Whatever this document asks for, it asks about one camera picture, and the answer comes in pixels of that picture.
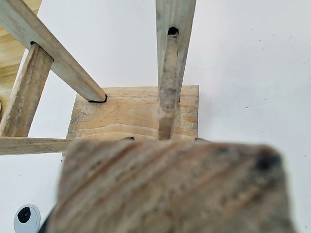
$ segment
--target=white surface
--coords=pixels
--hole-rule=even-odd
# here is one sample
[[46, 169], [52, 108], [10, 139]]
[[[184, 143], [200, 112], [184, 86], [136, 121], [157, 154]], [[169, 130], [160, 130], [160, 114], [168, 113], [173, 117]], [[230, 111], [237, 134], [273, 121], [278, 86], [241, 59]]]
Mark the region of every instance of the white surface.
[[[43, 0], [38, 16], [100, 86], [157, 85], [155, 0]], [[200, 85], [200, 137], [284, 152], [296, 227], [311, 232], [311, 1], [198, 0], [184, 84]], [[51, 72], [29, 136], [65, 138], [74, 99]], [[60, 161], [0, 157], [1, 232], [28, 202], [44, 221]]]

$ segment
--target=floor drain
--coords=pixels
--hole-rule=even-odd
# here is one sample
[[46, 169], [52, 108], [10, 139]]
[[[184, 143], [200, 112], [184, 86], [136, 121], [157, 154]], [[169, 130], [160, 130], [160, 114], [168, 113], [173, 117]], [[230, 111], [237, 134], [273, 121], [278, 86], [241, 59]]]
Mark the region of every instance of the floor drain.
[[37, 233], [40, 227], [40, 212], [33, 204], [23, 205], [14, 217], [16, 233]]

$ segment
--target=joint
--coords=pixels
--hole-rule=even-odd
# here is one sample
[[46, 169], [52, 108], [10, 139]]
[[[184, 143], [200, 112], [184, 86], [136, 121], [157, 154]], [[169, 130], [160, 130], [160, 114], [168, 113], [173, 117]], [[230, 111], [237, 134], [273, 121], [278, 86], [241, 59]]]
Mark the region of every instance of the joint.
[[106, 103], [108, 99], [108, 95], [105, 94], [105, 100], [104, 101], [96, 101], [96, 100], [89, 100], [89, 103]]

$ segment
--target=wooden leg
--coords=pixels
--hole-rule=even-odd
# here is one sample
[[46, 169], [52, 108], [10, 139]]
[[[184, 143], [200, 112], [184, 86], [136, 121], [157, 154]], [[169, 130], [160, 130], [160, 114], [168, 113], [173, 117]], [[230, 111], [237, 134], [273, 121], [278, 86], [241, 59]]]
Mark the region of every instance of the wooden leg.
[[23, 0], [0, 1], [0, 24], [22, 45], [39, 44], [53, 59], [51, 70], [88, 101], [105, 102], [106, 93], [79, 65]]
[[177, 78], [176, 67], [178, 58], [178, 31], [169, 32], [164, 69], [159, 82], [159, 129], [160, 140], [170, 139], [175, 119], [177, 101]]
[[27, 137], [53, 59], [33, 43], [0, 123], [1, 136]]
[[178, 62], [177, 62], [177, 101], [180, 99], [180, 90], [183, 82], [187, 60], [192, 22], [196, 0], [156, 0], [156, 36], [157, 36], [157, 63], [159, 86], [164, 68], [166, 40], [169, 28], [177, 28]]

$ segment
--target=wood grain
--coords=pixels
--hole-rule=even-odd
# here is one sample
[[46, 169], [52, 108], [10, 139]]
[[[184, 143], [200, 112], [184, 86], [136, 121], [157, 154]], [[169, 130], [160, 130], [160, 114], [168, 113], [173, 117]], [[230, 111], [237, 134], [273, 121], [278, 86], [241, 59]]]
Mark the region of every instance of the wood grain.
[[170, 139], [175, 120], [177, 102], [177, 60], [178, 60], [178, 32], [167, 36], [164, 68], [159, 82], [159, 110], [158, 110], [158, 138]]
[[[34, 14], [37, 14], [41, 0], [24, 0]], [[25, 47], [0, 26], [0, 120], [10, 99]]]
[[[158, 87], [105, 88], [107, 103], [89, 103], [77, 95], [67, 138], [155, 139], [158, 130]], [[198, 86], [183, 86], [176, 106], [172, 139], [196, 138]]]
[[73, 139], [0, 137], [0, 155], [43, 154], [66, 151]]
[[294, 233], [265, 145], [145, 140], [68, 150], [49, 233]]
[[175, 27], [179, 31], [177, 100], [179, 100], [184, 77], [195, 5], [196, 0], [156, 0], [156, 37], [159, 82], [161, 82], [163, 74], [168, 30], [171, 27]]
[[0, 135], [27, 137], [53, 59], [33, 43], [0, 123]]
[[0, 0], [0, 23], [24, 47], [39, 44], [53, 59], [52, 70], [87, 100], [106, 100], [105, 92], [22, 0]]

